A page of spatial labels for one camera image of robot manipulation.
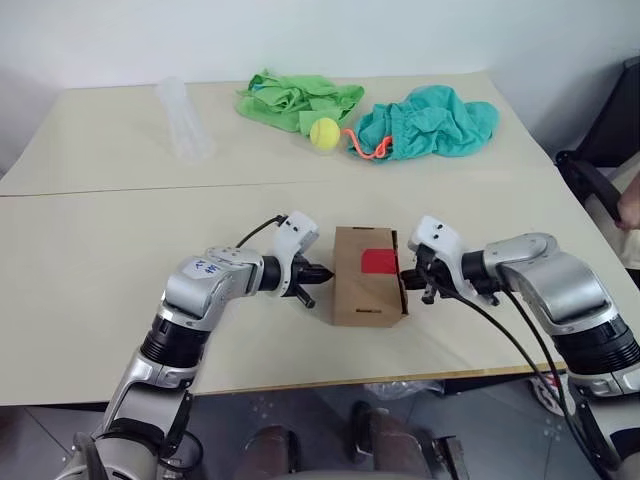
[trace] yellow tennis ball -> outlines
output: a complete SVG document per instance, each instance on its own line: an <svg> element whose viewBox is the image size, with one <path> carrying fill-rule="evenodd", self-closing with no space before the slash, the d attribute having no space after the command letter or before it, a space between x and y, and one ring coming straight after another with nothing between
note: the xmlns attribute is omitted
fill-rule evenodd
<svg viewBox="0 0 640 480"><path fill-rule="evenodd" d="M331 150L340 141L340 127L331 118L319 118L311 125L309 140L320 150Z"/></svg>

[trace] cardboard box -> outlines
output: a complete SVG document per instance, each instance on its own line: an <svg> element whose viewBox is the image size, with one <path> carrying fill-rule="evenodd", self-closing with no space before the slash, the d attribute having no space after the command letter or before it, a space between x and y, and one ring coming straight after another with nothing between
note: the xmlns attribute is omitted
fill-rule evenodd
<svg viewBox="0 0 640 480"><path fill-rule="evenodd" d="M407 315L397 251L390 228L336 228L335 325L391 327Z"/></svg>

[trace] person's hand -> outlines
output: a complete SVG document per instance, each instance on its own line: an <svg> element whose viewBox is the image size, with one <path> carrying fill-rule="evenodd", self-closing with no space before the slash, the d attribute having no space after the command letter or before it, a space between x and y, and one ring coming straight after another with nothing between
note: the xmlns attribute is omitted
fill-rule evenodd
<svg viewBox="0 0 640 480"><path fill-rule="evenodd" d="M616 226L622 230L640 229L640 173L636 175L618 201L620 221Z"/></svg>

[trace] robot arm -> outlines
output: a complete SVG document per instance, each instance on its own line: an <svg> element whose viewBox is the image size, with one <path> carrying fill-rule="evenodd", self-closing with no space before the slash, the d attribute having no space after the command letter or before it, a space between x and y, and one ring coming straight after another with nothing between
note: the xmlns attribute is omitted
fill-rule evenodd
<svg viewBox="0 0 640 480"><path fill-rule="evenodd" d="M192 402L188 389L227 303L268 291L297 296L313 307L301 285L333 276L302 256L317 237L315 223L294 212L284 217L267 256L227 247L184 260L167 281L151 330L107 406L95 444L77 445L57 480L103 480L103 473L104 480L155 479L158 459L180 445Z"/></svg>
<svg viewBox="0 0 640 480"><path fill-rule="evenodd" d="M503 289L520 292L568 366L588 448L611 471L622 470L625 459L637 462L640 347L584 262L543 233L467 251L451 227L432 217L421 220L409 248L417 264L402 277L407 289L425 290L427 304L439 286L485 305L497 305L495 293Z"/></svg>

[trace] teal cloth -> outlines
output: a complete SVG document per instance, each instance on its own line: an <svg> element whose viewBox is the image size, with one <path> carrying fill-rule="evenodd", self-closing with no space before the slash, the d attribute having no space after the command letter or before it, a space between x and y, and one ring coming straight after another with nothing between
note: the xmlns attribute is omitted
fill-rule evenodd
<svg viewBox="0 0 640 480"><path fill-rule="evenodd" d="M400 103L374 105L354 128L364 153L393 137L383 159L400 160L428 153L460 157L480 150L498 125L499 114L487 102L463 103L451 87L419 87ZM349 150L356 154L353 145Z"/></svg>
<svg viewBox="0 0 640 480"><path fill-rule="evenodd" d="M320 118L338 125L347 118L362 96L359 85L336 86L320 75L276 77L267 70L254 75L236 110L241 115L273 127L309 135Z"/></svg>

